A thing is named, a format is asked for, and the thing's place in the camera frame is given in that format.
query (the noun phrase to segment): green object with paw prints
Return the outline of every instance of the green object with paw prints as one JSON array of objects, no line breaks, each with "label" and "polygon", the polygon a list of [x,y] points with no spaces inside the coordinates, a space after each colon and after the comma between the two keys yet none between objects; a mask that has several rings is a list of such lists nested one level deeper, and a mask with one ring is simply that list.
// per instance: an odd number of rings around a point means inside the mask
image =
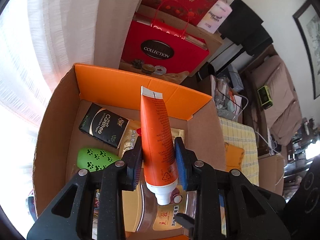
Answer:
[{"label": "green object with paw prints", "polygon": [[97,148],[82,148],[78,153],[77,166],[80,169],[99,171],[118,160],[120,158],[117,155],[108,151]]}]

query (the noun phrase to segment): orange tube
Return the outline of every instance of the orange tube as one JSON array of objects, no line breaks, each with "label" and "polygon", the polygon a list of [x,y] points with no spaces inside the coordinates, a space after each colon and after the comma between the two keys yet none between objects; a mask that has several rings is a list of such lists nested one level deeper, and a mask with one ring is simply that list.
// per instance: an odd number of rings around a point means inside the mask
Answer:
[{"label": "orange tube", "polygon": [[140,115],[145,180],[164,205],[177,185],[178,169],[162,94],[141,87]]}]

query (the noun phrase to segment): gift bag handle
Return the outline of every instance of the gift bag handle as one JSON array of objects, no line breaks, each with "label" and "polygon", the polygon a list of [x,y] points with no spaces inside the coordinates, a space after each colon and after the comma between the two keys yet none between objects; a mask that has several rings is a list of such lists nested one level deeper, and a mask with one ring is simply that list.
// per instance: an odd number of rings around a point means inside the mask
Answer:
[{"label": "gift bag handle", "polygon": [[[164,1],[159,5],[158,9],[156,10],[156,14],[155,14],[155,16],[154,16],[154,18],[153,18],[153,20],[152,20],[151,27],[153,27],[153,25],[154,25],[155,22],[156,22],[156,17],[157,17],[157,14],[158,14],[158,11],[159,11],[160,7],[161,7],[165,2],[168,2],[168,1],[174,1],[174,0],[164,0]],[[188,8],[185,7],[182,3],[178,2],[178,1],[174,1],[174,2],[180,4],[187,12],[189,12],[189,11],[188,11]],[[183,36],[183,35],[185,34],[185,32],[186,32],[186,30],[187,30],[187,27],[188,27],[188,24],[189,24],[189,20],[190,20],[190,15],[189,15],[189,13],[188,13],[187,25],[186,25],[186,27],[183,29],[183,32],[182,32],[181,36]]]}]

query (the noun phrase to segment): framed picture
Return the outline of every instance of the framed picture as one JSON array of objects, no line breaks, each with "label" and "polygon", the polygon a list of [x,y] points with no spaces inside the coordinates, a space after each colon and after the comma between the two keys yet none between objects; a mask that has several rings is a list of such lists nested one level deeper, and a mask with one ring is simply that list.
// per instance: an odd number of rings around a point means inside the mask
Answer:
[{"label": "framed picture", "polygon": [[314,99],[320,96],[320,18],[307,1],[294,15],[306,46],[313,82]]}]

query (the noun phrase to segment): yellow plaid cloth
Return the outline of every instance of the yellow plaid cloth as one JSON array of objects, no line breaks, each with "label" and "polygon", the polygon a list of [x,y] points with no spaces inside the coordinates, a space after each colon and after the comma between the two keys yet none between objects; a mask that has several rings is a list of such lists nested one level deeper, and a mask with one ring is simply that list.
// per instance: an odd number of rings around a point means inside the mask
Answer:
[{"label": "yellow plaid cloth", "polygon": [[259,165],[256,135],[252,127],[219,117],[224,141],[244,149],[241,172],[259,186]]}]

